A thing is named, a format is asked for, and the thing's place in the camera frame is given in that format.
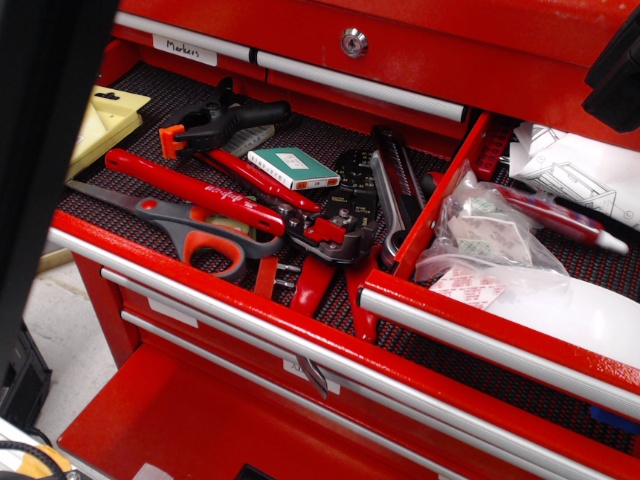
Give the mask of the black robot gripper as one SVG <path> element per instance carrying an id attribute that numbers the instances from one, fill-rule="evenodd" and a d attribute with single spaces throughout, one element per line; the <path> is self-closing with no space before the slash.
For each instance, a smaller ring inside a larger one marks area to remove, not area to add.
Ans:
<path id="1" fill-rule="evenodd" d="M 639 10 L 634 9 L 585 78 L 583 109 L 618 133 L 639 128 Z"/>

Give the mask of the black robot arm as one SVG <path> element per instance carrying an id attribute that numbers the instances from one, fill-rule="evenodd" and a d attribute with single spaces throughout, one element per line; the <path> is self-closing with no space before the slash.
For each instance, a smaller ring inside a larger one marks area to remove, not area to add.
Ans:
<path id="1" fill-rule="evenodd" d="M 296 93 L 350 125 L 385 117 L 453 134 L 461 124 L 411 94 L 639 148 L 583 109 L 586 76 L 630 22 L 635 1 L 11 1 L 1 10 L 1 144 L 25 230 L 55 223 L 103 248 L 106 234 L 58 212 L 71 136 L 96 75 L 117 67 L 110 35 L 152 49 L 153 35 L 268 74 L 255 90 Z"/>

